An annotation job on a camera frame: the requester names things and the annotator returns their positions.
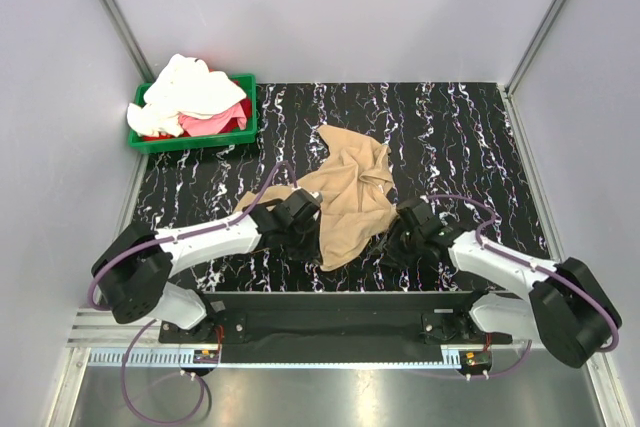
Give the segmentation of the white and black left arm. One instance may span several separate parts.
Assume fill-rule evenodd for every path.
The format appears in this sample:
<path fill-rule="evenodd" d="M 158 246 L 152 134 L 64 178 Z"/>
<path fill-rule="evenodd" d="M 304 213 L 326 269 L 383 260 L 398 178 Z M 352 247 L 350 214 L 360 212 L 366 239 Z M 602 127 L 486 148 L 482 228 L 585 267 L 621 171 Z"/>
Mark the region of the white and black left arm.
<path fill-rule="evenodd" d="M 178 229 L 152 230 L 134 222 L 91 268 L 119 324 L 149 317 L 162 343 L 210 343 L 221 336 L 223 314 L 204 295 L 172 283 L 178 273 L 222 257 L 282 249 L 302 259 L 319 256 L 322 196 L 295 189 L 283 200 L 251 203 L 226 218 Z"/>

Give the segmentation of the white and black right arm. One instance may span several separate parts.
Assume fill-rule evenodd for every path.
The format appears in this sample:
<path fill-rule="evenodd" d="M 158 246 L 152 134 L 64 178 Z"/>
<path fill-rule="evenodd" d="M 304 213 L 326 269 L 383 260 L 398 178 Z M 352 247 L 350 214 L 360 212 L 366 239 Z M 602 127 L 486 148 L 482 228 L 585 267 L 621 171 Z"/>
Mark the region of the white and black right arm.
<path fill-rule="evenodd" d="M 393 265 L 446 262 L 507 291 L 475 293 L 458 311 L 454 331 L 463 342 L 494 333 L 540 342 L 572 368 L 618 347 L 622 318 L 583 261 L 541 259 L 508 248 L 484 236 L 487 222 L 474 229 L 444 224 L 426 197 L 398 204 L 396 213 L 385 242 Z"/>

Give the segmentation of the beige t-shirt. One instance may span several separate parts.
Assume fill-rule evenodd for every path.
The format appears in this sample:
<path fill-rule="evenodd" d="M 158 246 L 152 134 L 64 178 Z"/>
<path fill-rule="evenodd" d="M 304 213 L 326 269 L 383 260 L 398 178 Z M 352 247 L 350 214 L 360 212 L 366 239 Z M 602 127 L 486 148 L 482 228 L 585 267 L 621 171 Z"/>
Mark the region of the beige t-shirt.
<path fill-rule="evenodd" d="M 371 237 L 386 231 L 396 216 L 387 198 L 394 187 L 389 146 L 347 129 L 317 129 L 329 155 L 298 186 L 322 196 L 319 226 L 300 247 L 286 251 L 290 259 L 313 262 L 332 271 L 358 257 Z"/>

